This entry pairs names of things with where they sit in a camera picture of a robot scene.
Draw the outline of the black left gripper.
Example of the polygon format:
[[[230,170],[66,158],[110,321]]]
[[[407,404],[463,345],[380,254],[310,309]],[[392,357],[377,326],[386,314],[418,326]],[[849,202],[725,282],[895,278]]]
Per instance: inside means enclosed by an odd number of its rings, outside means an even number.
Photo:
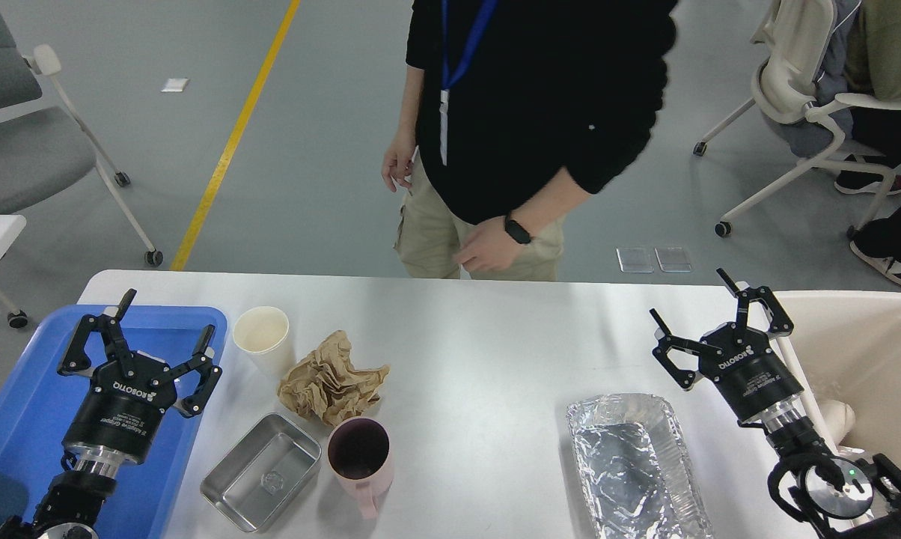
[[[209,344],[216,328],[202,328],[191,358],[178,366],[143,352],[132,352],[120,326],[137,290],[126,291],[114,314],[85,315],[76,324],[57,372],[61,376],[90,377],[94,371],[85,345],[91,334],[101,335],[106,362],[95,369],[89,389],[70,427],[64,434],[67,451],[101,446],[124,454],[124,460],[142,464],[164,413],[177,409],[190,418],[204,412],[207,402],[222,376],[222,369],[209,355]],[[177,396],[174,380],[197,372],[198,382],[190,395]]]

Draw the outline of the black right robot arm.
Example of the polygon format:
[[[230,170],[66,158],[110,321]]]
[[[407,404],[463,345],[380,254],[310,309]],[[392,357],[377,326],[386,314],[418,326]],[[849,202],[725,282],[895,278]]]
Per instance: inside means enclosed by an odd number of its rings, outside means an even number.
[[[699,341],[674,335],[656,310],[653,357],[681,389],[707,378],[738,426],[758,427],[779,461],[766,479],[769,495],[790,518],[820,538],[901,538],[901,469],[884,454],[838,456],[800,412],[803,385],[772,349],[793,324],[769,287],[739,287],[718,276],[737,302],[736,317]]]

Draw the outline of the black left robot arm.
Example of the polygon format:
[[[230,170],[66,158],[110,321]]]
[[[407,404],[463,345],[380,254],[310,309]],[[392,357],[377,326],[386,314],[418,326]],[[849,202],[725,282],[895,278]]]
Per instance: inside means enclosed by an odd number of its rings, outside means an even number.
[[[40,324],[0,395],[0,472],[34,515],[0,537],[157,538],[222,376],[208,307],[73,305]]]

